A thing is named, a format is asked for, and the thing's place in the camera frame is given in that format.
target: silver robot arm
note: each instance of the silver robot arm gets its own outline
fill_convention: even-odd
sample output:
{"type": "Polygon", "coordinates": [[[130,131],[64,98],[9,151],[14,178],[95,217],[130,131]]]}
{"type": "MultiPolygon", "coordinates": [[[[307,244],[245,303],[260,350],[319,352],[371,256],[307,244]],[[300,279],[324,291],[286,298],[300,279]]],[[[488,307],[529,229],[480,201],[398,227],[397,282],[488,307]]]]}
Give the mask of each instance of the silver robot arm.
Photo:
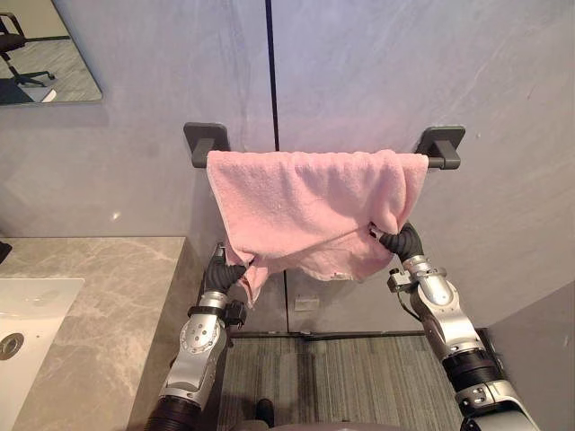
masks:
{"type": "Polygon", "coordinates": [[[423,254],[413,226],[407,223],[397,235],[382,233],[373,225],[370,232],[402,262],[402,270],[390,271],[387,284],[398,297],[401,292],[410,295],[413,312],[402,306],[423,325],[456,391],[464,415],[461,430],[540,431],[462,311],[459,293],[447,281],[446,270],[433,266],[423,254]]]}
{"type": "Polygon", "coordinates": [[[190,319],[180,333],[180,351],[165,379],[160,398],[145,431],[192,431],[208,402],[216,380],[217,361],[227,346],[226,327],[245,323],[246,309],[228,302],[227,292],[244,273],[226,265],[219,243],[202,280],[202,295],[188,311],[190,319]]]}

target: electrical outlet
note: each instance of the electrical outlet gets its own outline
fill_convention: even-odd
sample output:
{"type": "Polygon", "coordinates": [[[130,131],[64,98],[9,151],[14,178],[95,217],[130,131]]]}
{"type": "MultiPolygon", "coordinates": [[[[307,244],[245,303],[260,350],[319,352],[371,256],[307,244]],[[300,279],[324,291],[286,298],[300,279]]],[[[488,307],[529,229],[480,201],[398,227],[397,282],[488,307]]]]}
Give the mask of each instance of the electrical outlet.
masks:
{"type": "Polygon", "coordinates": [[[296,312],[312,312],[320,308],[320,298],[317,295],[303,296],[298,295],[294,303],[296,312]]]}

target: countertop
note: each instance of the countertop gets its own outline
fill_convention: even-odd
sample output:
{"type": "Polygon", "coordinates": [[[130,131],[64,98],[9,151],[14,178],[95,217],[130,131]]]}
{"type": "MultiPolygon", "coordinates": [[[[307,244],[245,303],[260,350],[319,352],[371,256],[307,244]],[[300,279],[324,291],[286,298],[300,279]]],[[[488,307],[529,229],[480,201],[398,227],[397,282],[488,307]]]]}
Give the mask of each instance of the countertop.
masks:
{"type": "Polygon", "coordinates": [[[85,279],[13,431],[141,429],[201,267],[185,238],[7,238],[0,277],[85,279]]]}

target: towel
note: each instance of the towel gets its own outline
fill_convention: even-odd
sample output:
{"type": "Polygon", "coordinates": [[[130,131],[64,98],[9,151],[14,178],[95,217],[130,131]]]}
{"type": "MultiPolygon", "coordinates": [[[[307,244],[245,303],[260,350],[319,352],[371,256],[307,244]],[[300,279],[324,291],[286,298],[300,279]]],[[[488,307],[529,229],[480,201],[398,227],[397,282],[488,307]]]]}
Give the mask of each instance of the towel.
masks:
{"type": "Polygon", "coordinates": [[[208,179],[227,233],[228,264],[247,270],[248,304],[268,276],[301,268],[320,280],[362,280],[392,254],[373,222],[399,233],[428,168],[422,154],[210,151],[208,179]]]}

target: shoe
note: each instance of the shoe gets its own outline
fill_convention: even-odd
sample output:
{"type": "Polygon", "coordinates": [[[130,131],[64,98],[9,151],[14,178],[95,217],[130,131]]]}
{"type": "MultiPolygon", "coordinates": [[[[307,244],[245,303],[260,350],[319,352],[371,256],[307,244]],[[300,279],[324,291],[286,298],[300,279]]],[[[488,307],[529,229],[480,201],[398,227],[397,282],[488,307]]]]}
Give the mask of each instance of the shoe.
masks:
{"type": "Polygon", "coordinates": [[[258,401],[255,406],[255,418],[258,420],[263,420],[268,427],[274,427],[274,417],[273,417],[273,402],[267,398],[262,398],[258,401]]]}

